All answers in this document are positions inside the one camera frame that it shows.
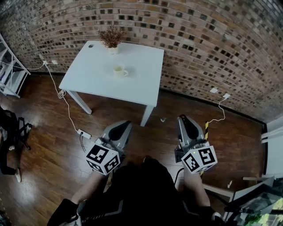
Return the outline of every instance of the potted plant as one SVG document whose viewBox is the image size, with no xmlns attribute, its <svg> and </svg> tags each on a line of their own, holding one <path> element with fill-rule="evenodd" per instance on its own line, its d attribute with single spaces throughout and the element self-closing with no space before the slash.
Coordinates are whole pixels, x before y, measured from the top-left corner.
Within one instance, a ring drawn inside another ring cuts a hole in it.
<svg viewBox="0 0 283 226">
<path fill-rule="evenodd" d="M 113 55 L 118 53 L 118 45 L 126 32 L 110 25 L 106 31 L 99 30 L 98 34 L 102 43 L 108 48 L 109 54 Z"/>
</svg>

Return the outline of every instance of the table leg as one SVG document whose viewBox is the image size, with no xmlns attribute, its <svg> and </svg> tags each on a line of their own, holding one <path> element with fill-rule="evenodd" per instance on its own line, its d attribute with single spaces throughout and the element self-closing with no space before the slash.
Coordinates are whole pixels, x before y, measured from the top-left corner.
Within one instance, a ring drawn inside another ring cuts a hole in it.
<svg viewBox="0 0 283 226">
<path fill-rule="evenodd" d="M 66 90 L 67 93 L 77 102 L 79 106 L 87 113 L 87 114 L 92 114 L 91 109 L 87 106 L 87 104 L 80 98 L 79 94 L 75 91 L 71 90 Z"/>
<path fill-rule="evenodd" d="M 142 117 L 141 126 L 145 126 L 145 124 L 146 124 L 148 118 L 150 117 L 150 114 L 151 114 L 153 109 L 154 109 L 153 106 L 150 106 L 150 105 L 146 106 L 145 112 L 144 112 L 143 117 Z"/>
</svg>

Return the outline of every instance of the metal rack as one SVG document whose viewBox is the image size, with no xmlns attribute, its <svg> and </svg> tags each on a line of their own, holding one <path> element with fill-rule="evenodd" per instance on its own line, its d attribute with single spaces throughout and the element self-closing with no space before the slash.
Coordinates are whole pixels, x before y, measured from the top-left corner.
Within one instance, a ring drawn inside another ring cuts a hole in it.
<svg viewBox="0 0 283 226">
<path fill-rule="evenodd" d="M 19 91 L 30 74 L 0 34 L 0 92 L 5 96 L 13 95 L 20 98 Z"/>
</svg>

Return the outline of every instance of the vase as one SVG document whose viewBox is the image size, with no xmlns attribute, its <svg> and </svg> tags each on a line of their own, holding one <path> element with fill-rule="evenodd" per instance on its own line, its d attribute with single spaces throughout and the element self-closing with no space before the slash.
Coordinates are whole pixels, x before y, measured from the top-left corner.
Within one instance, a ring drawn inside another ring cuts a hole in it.
<svg viewBox="0 0 283 226">
<path fill-rule="evenodd" d="M 116 55 L 118 54 L 118 47 L 116 48 L 108 48 L 109 55 Z"/>
</svg>

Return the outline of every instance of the table top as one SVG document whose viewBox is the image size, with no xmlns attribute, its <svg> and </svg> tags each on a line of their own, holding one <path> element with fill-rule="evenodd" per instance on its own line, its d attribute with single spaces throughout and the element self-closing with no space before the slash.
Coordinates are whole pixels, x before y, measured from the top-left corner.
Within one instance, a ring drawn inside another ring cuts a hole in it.
<svg viewBox="0 0 283 226">
<path fill-rule="evenodd" d="M 100 41 L 88 41 L 59 88 L 156 106 L 163 54 L 162 49 L 121 43 L 118 54 L 109 55 Z M 129 75 L 114 76 L 117 64 L 124 65 Z"/>
</svg>

